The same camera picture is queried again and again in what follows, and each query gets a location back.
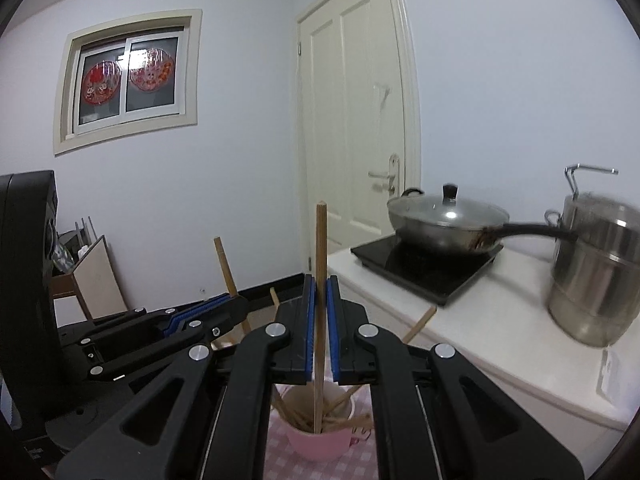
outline black speaker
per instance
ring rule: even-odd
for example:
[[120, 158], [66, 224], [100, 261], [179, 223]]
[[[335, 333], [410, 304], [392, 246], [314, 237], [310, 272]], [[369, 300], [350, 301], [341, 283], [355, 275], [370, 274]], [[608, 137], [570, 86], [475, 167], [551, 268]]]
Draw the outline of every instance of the black speaker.
[[53, 171], [0, 176], [0, 373], [15, 436], [36, 450], [44, 422], [74, 406], [49, 293], [57, 207]]

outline window frame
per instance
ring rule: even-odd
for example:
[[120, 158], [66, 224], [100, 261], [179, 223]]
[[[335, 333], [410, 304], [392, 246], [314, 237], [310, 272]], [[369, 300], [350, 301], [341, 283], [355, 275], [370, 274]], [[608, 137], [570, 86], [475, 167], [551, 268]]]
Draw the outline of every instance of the window frame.
[[[185, 9], [139, 14], [122, 20], [101, 23], [74, 32], [67, 37], [54, 117], [54, 154], [76, 150], [97, 142], [139, 133], [197, 124], [197, 69], [202, 10]], [[176, 28], [182, 30], [158, 29]], [[97, 42], [115, 41], [89, 48]], [[175, 59], [175, 103], [126, 111], [128, 66], [122, 69], [120, 114], [86, 124], [79, 124], [79, 89], [84, 59], [124, 45], [125, 56], [133, 43], [178, 38]]]

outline pan handle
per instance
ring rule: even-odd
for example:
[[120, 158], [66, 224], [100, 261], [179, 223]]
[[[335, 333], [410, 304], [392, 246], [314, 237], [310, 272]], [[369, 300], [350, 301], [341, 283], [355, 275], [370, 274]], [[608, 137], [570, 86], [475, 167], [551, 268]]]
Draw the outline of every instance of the pan handle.
[[424, 195], [424, 191], [421, 190], [419, 187], [408, 187], [407, 189], [404, 190], [404, 193], [402, 193], [401, 196], [409, 196], [411, 195], [411, 193], [418, 193], [418, 194]]
[[507, 236], [530, 235], [559, 238], [567, 242], [575, 242], [578, 233], [562, 227], [547, 224], [504, 224], [496, 228], [485, 228], [482, 234], [491, 238], [506, 238]]

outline silver screw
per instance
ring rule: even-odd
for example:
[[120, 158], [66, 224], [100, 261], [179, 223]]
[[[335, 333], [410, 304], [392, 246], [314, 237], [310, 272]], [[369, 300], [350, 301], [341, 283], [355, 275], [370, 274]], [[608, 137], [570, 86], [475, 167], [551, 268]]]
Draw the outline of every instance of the silver screw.
[[282, 323], [271, 323], [267, 325], [264, 331], [271, 337], [277, 337], [284, 334], [287, 328]]
[[209, 355], [209, 349], [204, 345], [196, 345], [189, 350], [189, 357], [194, 361], [202, 361]]
[[360, 332], [360, 335], [363, 337], [375, 337], [378, 335], [379, 330], [377, 326], [367, 323], [360, 325], [358, 332]]
[[442, 357], [443, 359], [449, 359], [456, 354], [456, 349], [449, 344], [440, 343], [439, 345], [436, 345], [435, 352], [438, 357]]

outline door frame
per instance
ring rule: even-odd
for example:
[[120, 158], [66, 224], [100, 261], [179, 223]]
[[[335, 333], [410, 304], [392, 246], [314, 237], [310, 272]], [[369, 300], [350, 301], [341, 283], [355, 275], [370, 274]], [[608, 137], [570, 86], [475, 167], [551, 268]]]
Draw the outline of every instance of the door frame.
[[[296, 16], [296, 50], [300, 45], [300, 24], [313, 12], [316, 12], [329, 0], [316, 0]], [[396, 40], [400, 59], [400, 77], [402, 79], [402, 108], [404, 110], [404, 186], [420, 187], [421, 176], [421, 138], [420, 138], [420, 99], [418, 95], [418, 77], [415, 66], [414, 42], [406, 13], [404, 0], [391, 0], [391, 9], [396, 26]], [[302, 120], [302, 76], [300, 56], [294, 55], [296, 68], [296, 142], [298, 159], [298, 196], [300, 197], [300, 247], [303, 269], [308, 269], [314, 259], [310, 246], [310, 220], [308, 193], [306, 184], [305, 137]]]

